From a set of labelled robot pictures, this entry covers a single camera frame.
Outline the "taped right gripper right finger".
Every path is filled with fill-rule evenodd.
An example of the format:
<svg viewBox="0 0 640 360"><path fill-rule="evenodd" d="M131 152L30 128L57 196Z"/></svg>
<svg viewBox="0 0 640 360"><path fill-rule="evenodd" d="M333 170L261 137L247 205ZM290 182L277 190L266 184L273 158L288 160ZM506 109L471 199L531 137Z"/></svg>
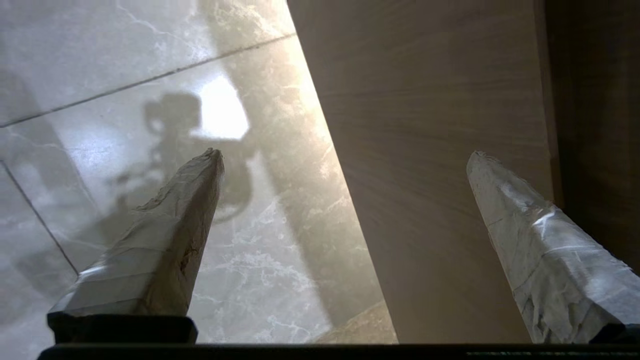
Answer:
<svg viewBox="0 0 640 360"><path fill-rule="evenodd" d="M640 280L557 205L484 152L466 174L535 344L639 343Z"/></svg>

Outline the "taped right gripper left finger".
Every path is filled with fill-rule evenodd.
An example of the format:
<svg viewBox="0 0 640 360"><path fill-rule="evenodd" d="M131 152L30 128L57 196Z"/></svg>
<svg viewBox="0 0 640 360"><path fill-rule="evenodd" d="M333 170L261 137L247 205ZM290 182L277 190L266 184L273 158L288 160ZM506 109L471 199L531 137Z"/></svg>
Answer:
<svg viewBox="0 0 640 360"><path fill-rule="evenodd" d="M100 325L121 339L187 319L224 173L221 151L208 148L132 211L129 228L48 312L55 344L94 341Z"/></svg>

